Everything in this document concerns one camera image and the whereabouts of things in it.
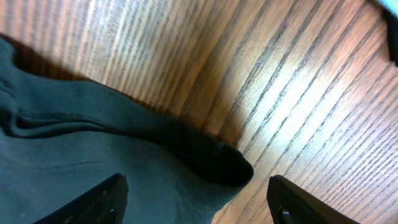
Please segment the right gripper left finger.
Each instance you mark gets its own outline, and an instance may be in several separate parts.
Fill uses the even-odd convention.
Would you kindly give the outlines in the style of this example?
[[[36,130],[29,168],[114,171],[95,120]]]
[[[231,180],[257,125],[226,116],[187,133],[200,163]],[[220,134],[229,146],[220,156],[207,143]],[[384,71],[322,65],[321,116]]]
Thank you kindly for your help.
[[[121,224],[128,191],[126,176],[114,174],[35,224]]]

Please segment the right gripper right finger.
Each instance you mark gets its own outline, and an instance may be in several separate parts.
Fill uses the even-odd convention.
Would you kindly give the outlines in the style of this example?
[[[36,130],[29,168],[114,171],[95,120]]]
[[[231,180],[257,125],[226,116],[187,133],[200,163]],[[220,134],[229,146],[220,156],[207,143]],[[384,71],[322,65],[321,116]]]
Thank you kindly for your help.
[[[267,202],[275,224],[358,224],[281,175],[270,177]]]

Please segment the black Nike t-shirt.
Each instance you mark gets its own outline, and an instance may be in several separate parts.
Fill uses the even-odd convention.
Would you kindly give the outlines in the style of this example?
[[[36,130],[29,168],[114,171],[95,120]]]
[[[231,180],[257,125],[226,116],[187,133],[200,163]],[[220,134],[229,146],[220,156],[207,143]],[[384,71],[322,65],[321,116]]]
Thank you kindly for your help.
[[[114,174],[124,223],[210,223],[252,179],[228,144],[89,81],[18,69],[1,42],[1,222],[33,223]]]

